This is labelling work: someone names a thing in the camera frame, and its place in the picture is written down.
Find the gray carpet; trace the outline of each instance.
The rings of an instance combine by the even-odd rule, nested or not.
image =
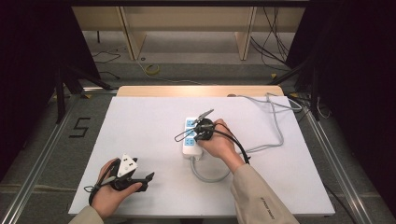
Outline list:
[[[216,83],[220,85],[264,85],[271,81],[274,69],[264,65],[232,65],[232,64],[160,64],[161,73],[155,77],[172,80],[188,79],[200,83]],[[111,72],[120,77],[102,74],[103,81],[112,86],[122,85],[192,85],[192,83],[173,83],[164,80],[147,78],[136,63],[110,63],[98,64],[100,71]],[[87,81],[82,81],[84,86],[93,86]],[[283,83],[284,92],[292,91],[293,79]],[[67,215],[75,190],[78,187],[85,166],[91,156],[96,137],[99,134],[103,120],[111,101],[112,94],[93,94],[89,98],[78,100],[71,113],[70,120],[62,133],[62,136],[40,176],[34,193],[26,204],[18,223],[67,223],[71,219]],[[46,144],[54,128],[56,121],[56,103],[49,101],[49,105],[41,120],[37,123],[35,131],[27,142],[26,149],[14,161],[13,166],[1,182],[0,192],[0,215],[7,209],[7,205],[14,197],[18,185],[20,185],[36,158]],[[80,125],[88,127],[88,131],[82,138],[70,138],[70,135],[81,134],[82,130],[74,130],[78,118],[90,118],[83,120]],[[318,168],[322,181],[332,189],[348,207],[343,192],[325,154],[315,137],[312,128],[304,112],[296,114],[297,120],[304,135],[305,142]],[[343,162],[358,193],[362,197],[367,210],[374,223],[396,223],[381,197],[359,166],[347,147],[347,143],[336,123],[332,118],[322,119],[332,145]],[[301,223],[352,223],[345,209],[335,198],[330,195],[331,201],[336,207],[336,214],[331,217],[298,217]],[[121,223],[122,218],[110,218],[106,223]],[[178,223],[177,219],[137,219],[134,223]],[[208,223],[236,223],[232,219],[206,219]]]

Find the beige sleeve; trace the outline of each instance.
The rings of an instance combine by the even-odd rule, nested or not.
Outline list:
[[[84,207],[69,224],[103,224],[96,210],[90,206]]]
[[[267,182],[248,164],[233,174],[231,192],[239,224],[298,223]]]

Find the white table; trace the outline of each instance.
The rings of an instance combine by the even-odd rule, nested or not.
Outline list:
[[[286,97],[274,101],[288,105]],[[127,198],[115,213],[122,217],[233,217],[232,175],[218,183],[204,183],[183,158],[182,143],[174,137],[183,132],[186,117],[214,108],[208,117],[223,118],[244,148],[276,144],[279,136],[269,104],[241,97],[115,97],[107,111],[84,176],[69,214],[88,204],[84,191],[97,180],[100,168],[110,159],[127,153],[137,157],[134,177],[155,176],[146,192]],[[285,137],[282,147],[249,154],[251,165],[264,177],[279,198],[297,216],[334,214],[297,121],[290,110],[276,108]],[[201,175],[214,178],[227,168],[206,153],[196,162]]]

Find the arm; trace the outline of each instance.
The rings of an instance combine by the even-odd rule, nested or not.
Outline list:
[[[215,123],[227,127],[222,119]],[[217,125],[216,129],[231,135],[222,125]],[[209,141],[199,141],[198,144],[212,156],[222,159],[233,173],[231,191],[240,224],[298,223],[265,180],[235,152],[230,139],[214,133]]]
[[[114,161],[108,161],[101,169],[98,181],[100,177],[105,173],[107,167]],[[128,189],[117,191],[109,185],[102,186],[96,195],[93,197],[92,206],[86,206],[84,209],[76,215],[70,223],[104,223],[107,217],[110,217],[120,206],[122,201],[129,195],[136,192],[142,187],[142,183],[132,184]]]

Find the power strip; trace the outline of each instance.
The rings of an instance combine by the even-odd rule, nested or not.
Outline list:
[[[184,127],[184,136],[183,139],[183,156],[186,159],[191,159],[194,157],[197,161],[201,159],[204,151],[198,144],[195,142],[194,136],[196,132],[193,128],[196,124],[193,124],[196,118],[186,118],[185,127]]]

